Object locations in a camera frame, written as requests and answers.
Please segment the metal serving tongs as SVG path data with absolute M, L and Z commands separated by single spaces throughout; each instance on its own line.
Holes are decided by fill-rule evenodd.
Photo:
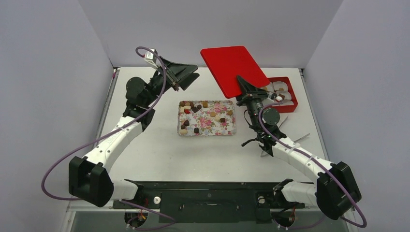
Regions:
M 279 123 L 279 125 L 278 125 L 278 128 L 279 128 L 279 129 L 283 126 L 283 124 L 285 124 L 285 123 L 287 122 L 288 118 L 289 118 L 289 117 L 286 116 L 285 119 L 282 120 L 282 121 Z M 303 141 L 304 139 L 308 138 L 309 136 L 310 136 L 310 133 L 307 133 L 307 134 L 305 134 L 304 136 L 302 136 L 302 137 L 296 139 L 295 142 L 296 142 L 296 143 L 301 142 L 301 141 Z M 260 154 L 260 157 L 262 158 L 262 157 L 265 157 L 265 156 L 268 156 L 268 155 L 269 155 L 269 154 L 268 154 L 267 152 L 262 151 L 261 154 Z

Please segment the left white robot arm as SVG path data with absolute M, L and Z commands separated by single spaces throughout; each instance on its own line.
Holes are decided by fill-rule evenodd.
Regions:
M 198 66 L 161 59 L 149 82 L 130 78 L 126 85 L 126 108 L 113 130 L 83 157 L 69 162 L 69 193 L 97 207 L 110 200 L 125 200 L 133 208 L 144 202 L 138 185 L 112 180 L 109 173 L 126 147 L 150 125 L 155 110 L 149 109 L 167 90 L 186 90 L 198 77 Z

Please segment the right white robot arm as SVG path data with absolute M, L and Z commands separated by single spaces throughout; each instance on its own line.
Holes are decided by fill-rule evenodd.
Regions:
M 263 152 L 297 169 L 311 183 L 286 179 L 273 188 L 273 201 L 278 206 L 303 203 L 318 207 L 325 216 L 336 220 L 351 208 L 356 209 L 362 195 L 349 165 L 333 163 L 303 149 L 278 127 L 279 112 L 275 104 L 264 105 L 266 90 L 236 77 L 238 106 L 245 106 L 250 117 L 249 128 L 256 132 L 255 141 Z

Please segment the red box lid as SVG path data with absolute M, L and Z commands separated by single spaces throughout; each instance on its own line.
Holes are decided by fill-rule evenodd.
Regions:
M 200 54 L 227 99 L 241 94 L 238 75 L 255 87 L 269 84 L 269 79 L 244 46 L 204 48 Z

